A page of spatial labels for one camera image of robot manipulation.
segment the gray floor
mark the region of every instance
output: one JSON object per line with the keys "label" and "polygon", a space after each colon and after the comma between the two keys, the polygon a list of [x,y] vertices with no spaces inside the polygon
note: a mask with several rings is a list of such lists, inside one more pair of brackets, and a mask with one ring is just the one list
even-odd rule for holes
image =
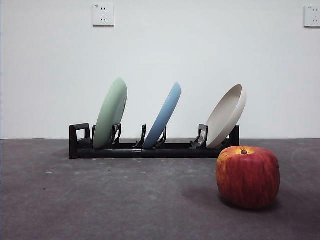
{"label": "gray floor", "polygon": [[3,240],[318,240],[320,139],[272,150],[280,192],[262,211],[219,195],[216,159],[68,159],[68,140],[1,140]]}

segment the apple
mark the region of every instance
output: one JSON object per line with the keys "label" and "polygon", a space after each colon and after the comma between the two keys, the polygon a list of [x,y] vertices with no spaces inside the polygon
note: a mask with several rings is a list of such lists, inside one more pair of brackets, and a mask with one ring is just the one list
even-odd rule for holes
{"label": "apple", "polygon": [[215,173],[221,195],[238,207],[266,207],[274,202],[279,192],[278,159],[265,148],[228,147],[220,153]]}

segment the white plate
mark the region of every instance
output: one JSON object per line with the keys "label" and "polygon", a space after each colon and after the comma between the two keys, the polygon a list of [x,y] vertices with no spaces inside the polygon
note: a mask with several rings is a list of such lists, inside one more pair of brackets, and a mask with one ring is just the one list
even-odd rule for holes
{"label": "white plate", "polygon": [[206,122],[208,149],[218,147],[232,132],[245,109],[246,101],[246,91],[240,84],[231,88],[220,100]]}

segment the black dish rack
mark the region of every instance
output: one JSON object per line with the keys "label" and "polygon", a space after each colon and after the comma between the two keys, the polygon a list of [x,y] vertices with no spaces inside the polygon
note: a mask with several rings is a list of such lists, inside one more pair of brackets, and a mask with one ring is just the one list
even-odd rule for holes
{"label": "black dish rack", "polygon": [[[121,159],[121,158],[218,158],[223,149],[231,146],[239,146],[240,130],[235,126],[223,143],[218,148],[206,148],[208,139],[208,126],[199,124],[198,136],[194,141],[187,143],[168,143],[167,127],[163,130],[162,138],[153,148],[142,148],[146,137],[146,125],[141,129],[140,141],[124,143],[120,141],[121,124],[113,125],[111,142],[100,148],[93,149],[95,127],[92,128],[92,138],[88,123],[70,125],[69,127],[69,158],[70,159]],[[84,130],[84,138],[78,139],[77,131]],[[204,132],[204,140],[200,142],[201,132]]]}

